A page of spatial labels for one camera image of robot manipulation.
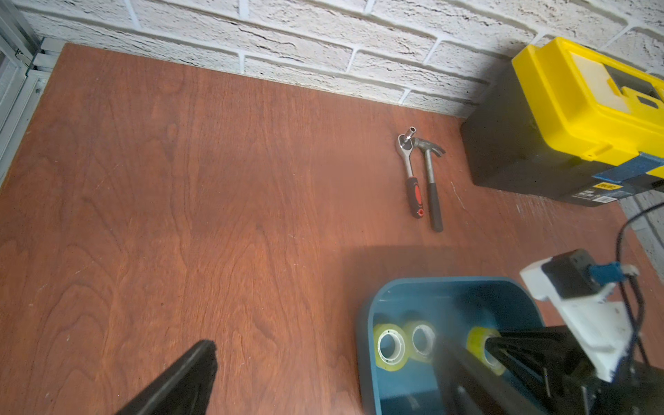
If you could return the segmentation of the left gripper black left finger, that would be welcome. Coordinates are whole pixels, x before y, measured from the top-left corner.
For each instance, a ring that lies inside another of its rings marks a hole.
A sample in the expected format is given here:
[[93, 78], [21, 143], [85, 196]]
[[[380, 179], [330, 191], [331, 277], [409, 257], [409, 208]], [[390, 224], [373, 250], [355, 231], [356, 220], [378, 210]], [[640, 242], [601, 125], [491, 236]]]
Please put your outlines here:
[[215, 343], [200, 340], [117, 414], [206, 414], [217, 369]]

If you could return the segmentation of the yellow tape roll lowest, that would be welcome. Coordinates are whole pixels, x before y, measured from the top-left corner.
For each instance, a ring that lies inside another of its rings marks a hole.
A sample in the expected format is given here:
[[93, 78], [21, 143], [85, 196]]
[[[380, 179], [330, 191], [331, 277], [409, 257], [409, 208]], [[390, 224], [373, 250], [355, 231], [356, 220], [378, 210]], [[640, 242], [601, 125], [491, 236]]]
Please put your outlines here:
[[494, 337], [500, 337], [498, 330], [484, 328], [484, 327], [473, 327], [467, 337], [466, 349], [473, 354], [479, 361], [488, 369], [490, 369], [495, 375], [502, 376], [506, 372], [505, 366], [503, 366], [498, 359], [494, 358], [487, 349], [487, 340]]

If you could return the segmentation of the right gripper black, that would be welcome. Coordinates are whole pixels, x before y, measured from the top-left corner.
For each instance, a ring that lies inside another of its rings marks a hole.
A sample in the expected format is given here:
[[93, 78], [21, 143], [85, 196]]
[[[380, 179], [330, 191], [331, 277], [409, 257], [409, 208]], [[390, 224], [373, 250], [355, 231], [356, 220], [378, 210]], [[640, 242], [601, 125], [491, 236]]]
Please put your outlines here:
[[503, 330], [484, 350], [510, 371], [551, 414], [662, 414], [663, 370], [623, 356], [600, 380], [565, 326]]

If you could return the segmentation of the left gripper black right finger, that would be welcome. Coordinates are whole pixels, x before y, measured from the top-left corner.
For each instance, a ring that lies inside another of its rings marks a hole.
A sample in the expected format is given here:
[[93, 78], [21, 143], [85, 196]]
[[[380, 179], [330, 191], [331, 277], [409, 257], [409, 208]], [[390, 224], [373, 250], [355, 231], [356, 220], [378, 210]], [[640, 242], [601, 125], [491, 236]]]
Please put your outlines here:
[[445, 336], [437, 338], [433, 367], [447, 414], [542, 413], [467, 349]]

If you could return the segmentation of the yellow tape roll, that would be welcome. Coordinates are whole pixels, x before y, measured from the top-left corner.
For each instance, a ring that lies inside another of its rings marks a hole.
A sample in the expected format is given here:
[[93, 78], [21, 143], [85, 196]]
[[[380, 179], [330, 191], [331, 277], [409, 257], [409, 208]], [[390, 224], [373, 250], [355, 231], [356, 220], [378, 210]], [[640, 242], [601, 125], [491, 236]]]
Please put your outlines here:
[[404, 330], [392, 323], [377, 324], [373, 329], [376, 366], [390, 373], [404, 368], [409, 358]]
[[406, 324], [404, 331], [409, 358], [423, 363], [431, 363], [437, 339], [434, 327], [427, 321], [410, 321]]

